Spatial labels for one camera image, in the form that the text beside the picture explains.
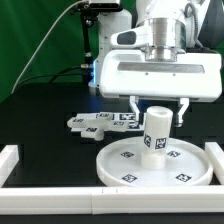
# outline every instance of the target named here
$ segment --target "black table surface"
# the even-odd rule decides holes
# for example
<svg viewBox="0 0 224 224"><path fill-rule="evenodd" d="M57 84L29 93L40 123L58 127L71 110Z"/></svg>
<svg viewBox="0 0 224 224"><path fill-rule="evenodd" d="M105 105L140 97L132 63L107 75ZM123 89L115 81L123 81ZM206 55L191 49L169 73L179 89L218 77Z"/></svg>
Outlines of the black table surface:
<svg viewBox="0 0 224 224"><path fill-rule="evenodd" d="M29 84L0 104L0 144L19 145L20 161L4 184L14 187L104 186L96 174L96 156L106 145L142 132L107 132L101 142L71 133L67 121L77 113L131 112L127 99L105 99L81 84ZM177 112L176 102L140 101ZM224 144L224 97L214 103L191 103L184 126L170 136L204 148ZM223 223L223 213L0 216L0 223Z"/></svg>

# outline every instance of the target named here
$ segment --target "white cylinder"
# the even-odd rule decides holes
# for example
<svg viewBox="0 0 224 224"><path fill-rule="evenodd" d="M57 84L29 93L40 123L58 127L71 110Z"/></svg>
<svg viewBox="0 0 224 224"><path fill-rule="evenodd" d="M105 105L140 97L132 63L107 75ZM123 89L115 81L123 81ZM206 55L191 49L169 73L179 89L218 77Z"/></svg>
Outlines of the white cylinder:
<svg viewBox="0 0 224 224"><path fill-rule="evenodd" d="M173 112L165 107L147 109L144 149L141 164L146 169L160 170L166 165L166 147L168 144Z"/></svg>

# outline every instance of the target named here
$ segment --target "white round plate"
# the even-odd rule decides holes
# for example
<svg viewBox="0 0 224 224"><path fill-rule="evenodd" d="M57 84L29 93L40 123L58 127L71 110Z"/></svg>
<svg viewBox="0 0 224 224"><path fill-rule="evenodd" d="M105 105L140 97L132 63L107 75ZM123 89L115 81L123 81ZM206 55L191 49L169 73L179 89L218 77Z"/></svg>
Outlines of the white round plate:
<svg viewBox="0 0 224 224"><path fill-rule="evenodd" d="M107 186L208 185L213 167L204 150L169 138L166 166L152 171L141 166L143 137L127 138L103 148L97 156L97 174Z"/></svg>

